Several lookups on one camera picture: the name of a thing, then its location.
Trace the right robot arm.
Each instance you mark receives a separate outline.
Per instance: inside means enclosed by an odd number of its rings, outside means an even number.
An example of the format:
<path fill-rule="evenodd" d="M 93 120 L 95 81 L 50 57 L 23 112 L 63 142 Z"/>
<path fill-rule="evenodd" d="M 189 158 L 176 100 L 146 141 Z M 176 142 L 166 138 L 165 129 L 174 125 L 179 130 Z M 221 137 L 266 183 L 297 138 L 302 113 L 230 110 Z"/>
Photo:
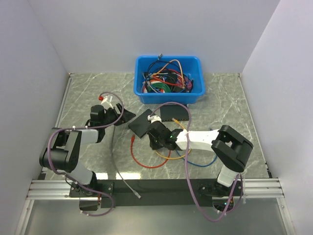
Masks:
<path fill-rule="evenodd" d="M 213 197 L 224 197 L 232 190 L 235 177 L 245 170 L 253 150 L 253 144 L 229 125 L 211 131 L 171 131 L 160 121 L 155 121 L 149 125 L 147 134 L 153 150 L 167 148 L 171 151 L 213 151 L 223 166 L 215 182 L 202 187 L 206 195 Z"/>

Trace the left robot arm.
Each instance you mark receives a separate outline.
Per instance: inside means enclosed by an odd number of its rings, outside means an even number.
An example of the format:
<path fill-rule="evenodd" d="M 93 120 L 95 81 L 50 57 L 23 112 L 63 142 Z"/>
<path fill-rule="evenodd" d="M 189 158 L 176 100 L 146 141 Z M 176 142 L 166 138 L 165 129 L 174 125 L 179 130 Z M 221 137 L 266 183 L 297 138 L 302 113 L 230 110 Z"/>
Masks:
<path fill-rule="evenodd" d="M 70 178 L 74 190 L 81 190 L 86 196 L 92 197 L 100 186 L 95 172 L 79 163 L 81 145 L 100 143 L 106 128 L 122 125 L 134 117 L 136 114 L 126 110 L 120 103 L 115 107 L 109 102 L 106 105 L 94 105 L 85 127 L 51 129 L 51 136 L 39 156 L 39 163 L 56 174 Z"/>

